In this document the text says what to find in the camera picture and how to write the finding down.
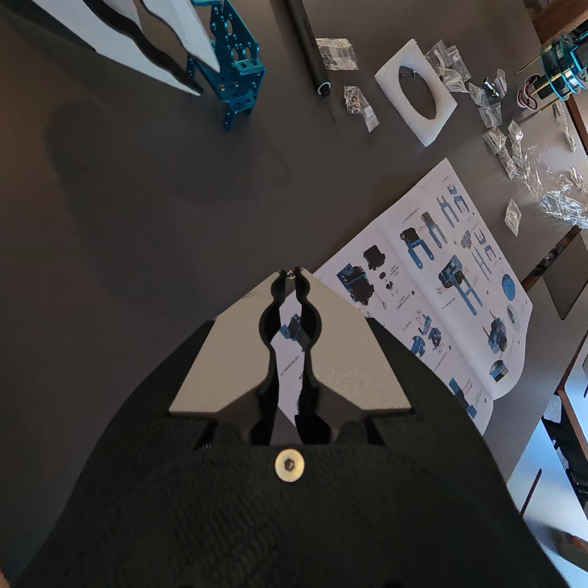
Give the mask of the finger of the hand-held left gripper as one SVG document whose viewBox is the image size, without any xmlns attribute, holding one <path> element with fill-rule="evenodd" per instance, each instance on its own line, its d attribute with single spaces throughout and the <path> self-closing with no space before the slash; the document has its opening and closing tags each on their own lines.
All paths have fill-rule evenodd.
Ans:
<svg viewBox="0 0 588 588">
<path fill-rule="evenodd" d="M 191 1 L 142 1 L 147 11 L 164 22 L 188 54 L 216 73 L 219 62 L 208 33 Z"/>
<path fill-rule="evenodd" d="M 34 1 L 96 53 L 183 92 L 200 96 L 203 88 L 140 26 L 105 1 Z"/>
</svg>

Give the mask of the cluster of small clear bags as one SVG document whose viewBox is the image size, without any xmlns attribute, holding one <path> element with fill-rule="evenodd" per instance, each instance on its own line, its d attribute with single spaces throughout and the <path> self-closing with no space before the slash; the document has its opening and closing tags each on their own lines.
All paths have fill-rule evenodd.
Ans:
<svg viewBox="0 0 588 588">
<path fill-rule="evenodd" d="M 541 50 L 538 61 L 543 74 L 528 76 L 516 93 L 516 103 L 524 114 L 531 118 L 545 109 L 552 109 L 555 121 L 561 129 L 570 151 L 576 143 L 569 129 L 567 108 L 571 97 L 587 89 L 587 58 L 580 57 L 580 48 L 586 39 L 566 34 L 555 39 Z M 511 120 L 507 133 L 501 129 L 502 100 L 506 97 L 508 84 L 504 70 L 498 69 L 495 82 L 500 98 L 492 97 L 482 86 L 471 82 L 471 74 L 457 46 L 448 46 L 439 40 L 425 55 L 445 88 L 453 93 L 468 93 L 478 107 L 481 120 L 486 127 L 484 143 L 498 158 L 510 180 L 521 178 L 521 168 L 526 150 L 523 149 L 523 119 Z"/>
</svg>

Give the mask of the clear bag of screws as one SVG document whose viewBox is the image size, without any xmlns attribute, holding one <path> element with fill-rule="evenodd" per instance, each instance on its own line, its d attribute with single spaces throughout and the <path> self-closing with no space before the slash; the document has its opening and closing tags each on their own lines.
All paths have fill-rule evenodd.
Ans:
<svg viewBox="0 0 588 588">
<path fill-rule="evenodd" d="M 379 120 L 358 86 L 344 86 L 343 98 L 349 114 L 360 114 L 369 133 L 378 127 Z"/>
<path fill-rule="evenodd" d="M 355 50 L 347 38 L 316 38 L 316 44 L 326 70 L 358 70 Z"/>
</svg>

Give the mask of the black electric screwdriver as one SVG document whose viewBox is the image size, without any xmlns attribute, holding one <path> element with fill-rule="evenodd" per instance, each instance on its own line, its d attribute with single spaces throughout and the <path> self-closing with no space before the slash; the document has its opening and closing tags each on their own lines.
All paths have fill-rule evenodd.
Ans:
<svg viewBox="0 0 588 588">
<path fill-rule="evenodd" d="M 304 3 L 303 1 L 285 1 L 285 5 L 303 53 L 305 64 L 310 73 L 313 87 L 316 93 L 327 104 L 331 118 L 336 123 L 336 117 L 330 101 L 332 84 L 320 55 Z"/>
</svg>

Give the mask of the crumpled clear plastic wrap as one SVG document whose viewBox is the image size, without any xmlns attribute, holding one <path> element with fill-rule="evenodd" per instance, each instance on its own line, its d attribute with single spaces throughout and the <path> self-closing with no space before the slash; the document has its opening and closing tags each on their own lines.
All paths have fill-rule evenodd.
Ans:
<svg viewBox="0 0 588 588">
<path fill-rule="evenodd" d="M 537 146 L 528 148 L 520 170 L 533 200 L 550 217 L 587 230 L 587 176 L 570 165 L 553 171 Z"/>
</svg>

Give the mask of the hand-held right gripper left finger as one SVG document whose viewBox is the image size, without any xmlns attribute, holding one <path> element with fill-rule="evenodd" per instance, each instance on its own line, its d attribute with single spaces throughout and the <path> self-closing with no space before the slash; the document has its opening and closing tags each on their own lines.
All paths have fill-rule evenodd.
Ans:
<svg viewBox="0 0 588 588">
<path fill-rule="evenodd" d="M 169 413 L 227 423 L 253 445 L 270 443 L 279 396 L 272 340 L 287 272 L 272 273 L 214 320 Z"/>
</svg>

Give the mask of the open instruction booklet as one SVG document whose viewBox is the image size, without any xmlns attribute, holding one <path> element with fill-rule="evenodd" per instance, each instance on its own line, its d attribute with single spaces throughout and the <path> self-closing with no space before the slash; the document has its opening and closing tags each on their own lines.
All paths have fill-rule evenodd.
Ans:
<svg viewBox="0 0 588 588">
<path fill-rule="evenodd" d="M 315 276 L 435 372 L 484 433 L 522 374 L 533 305 L 447 159 Z"/>
</svg>

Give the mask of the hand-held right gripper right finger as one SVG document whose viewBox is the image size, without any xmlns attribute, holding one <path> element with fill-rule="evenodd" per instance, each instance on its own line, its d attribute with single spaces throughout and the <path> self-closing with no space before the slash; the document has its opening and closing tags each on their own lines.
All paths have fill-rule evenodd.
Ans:
<svg viewBox="0 0 588 588">
<path fill-rule="evenodd" d="M 412 406 L 365 315 L 304 268 L 295 269 L 305 345 L 296 428 L 327 445 L 348 422 L 409 413 Z"/>
</svg>

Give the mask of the adjacent wood-edged desk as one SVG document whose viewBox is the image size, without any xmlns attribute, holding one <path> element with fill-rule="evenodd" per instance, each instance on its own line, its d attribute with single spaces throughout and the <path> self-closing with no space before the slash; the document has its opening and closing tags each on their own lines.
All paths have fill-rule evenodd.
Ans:
<svg viewBox="0 0 588 588">
<path fill-rule="evenodd" d="M 587 338 L 587 230 L 571 228 L 523 286 L 533 302 L 523 383 L 538 420 Z"/>
</svg>

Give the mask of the grey desk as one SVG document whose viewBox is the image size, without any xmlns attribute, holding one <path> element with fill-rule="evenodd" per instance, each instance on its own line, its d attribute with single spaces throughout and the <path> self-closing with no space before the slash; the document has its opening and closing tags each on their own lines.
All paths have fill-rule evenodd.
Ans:
<svg viewBox="0 0 588 588">
<path fill-rule="evenodd" d="M 568 231 L 508 180 L 468 95 L 424 148 L 374 74 L 406 41 L 474 80 L 540 49 L 523 1 L 305 1 L 359 70 L 312 84 L 283 1 L 235 1 L 266 75 L 231 133 L 194 97 L 1 7 L 1 569 L 18 577 L 134 389 L 272 272 L 316 270 L 448 158 L 520 280 Z M 349 114 L 358 86 L 379 125 Z"/>
</svg>

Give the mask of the blue metal bracket assembly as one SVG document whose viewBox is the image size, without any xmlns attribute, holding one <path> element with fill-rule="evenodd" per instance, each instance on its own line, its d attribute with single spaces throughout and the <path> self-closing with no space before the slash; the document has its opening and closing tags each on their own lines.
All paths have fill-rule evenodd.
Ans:
<svg viewBox="0 0 588 588">
<path fill-rule="evenodd" d="M 210 7 L 210 41 L 219 63 L 219 72 L 187 56 L 187 74 L 196 72 L 214 90 L 224 106 L 224 128 L 230 132 L 237 114 L 250 115 L 256 105 L 265 75 L 259 58 L 259 45 L 230 1 L 192 1 L 193 6 Z"/>
</svg>

